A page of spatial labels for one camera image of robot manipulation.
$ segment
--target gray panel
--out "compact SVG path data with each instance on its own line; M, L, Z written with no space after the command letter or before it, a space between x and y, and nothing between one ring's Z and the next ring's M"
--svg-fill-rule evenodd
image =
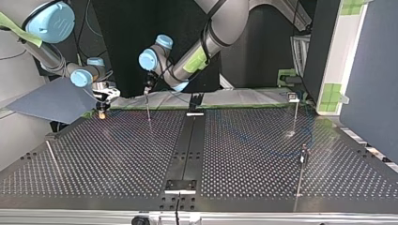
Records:
M342 123L398 162L398 1L369 4L341 113Z
M71 83L69 78L59 78L7 105L10 110L39 118L71 124L82 114L96 106L92 91L86 92Z
M331 39L341 0L318 0L316 5L310 49L304 70L304 83L315 101L318 100Z

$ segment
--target metal needle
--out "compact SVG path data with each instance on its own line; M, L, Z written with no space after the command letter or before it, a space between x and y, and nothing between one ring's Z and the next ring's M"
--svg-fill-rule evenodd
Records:
M148 93L145 93L145 103L146 103L146 113L147 113L147 115L148 115L148 121L150 121L150 111L149 111Z

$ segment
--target black wall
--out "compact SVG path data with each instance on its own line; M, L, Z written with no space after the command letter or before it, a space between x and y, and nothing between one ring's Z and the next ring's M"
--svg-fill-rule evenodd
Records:
M302 4L313 16L316 0L303 0ZM123 97L143 94L146 73L138 56L153 44L157 34L173 38L171 55L177 61L200 37L207 22L207 15L193 0L93 0L93 5ZM292 33L291 22L277 9L255 8L240 40L216 56L185 92L219 89L220 72L237 87L275 86L278 70L293 67Z

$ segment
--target black bracket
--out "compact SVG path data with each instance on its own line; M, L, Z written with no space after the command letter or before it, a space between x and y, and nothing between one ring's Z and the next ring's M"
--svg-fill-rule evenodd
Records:
M196 194L196 180L168 180L166 184L165 194Z
M202 110L198 109L202 105L203 97L205 94L192 94L190 100L190 107L187 116L203 116L205 115Z

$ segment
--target green label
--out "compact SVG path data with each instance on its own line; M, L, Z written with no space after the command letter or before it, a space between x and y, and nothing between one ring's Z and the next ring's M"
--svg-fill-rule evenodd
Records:
M340 15L360 15L363 4L363 0L344 0Z
M194 73L198 69L202 70L207 67L206 60L207 59L206 59L205 51L203 51L203 48L200 47L191 56L191 58L188 60L187 64L185 64L184 70L189 73Z

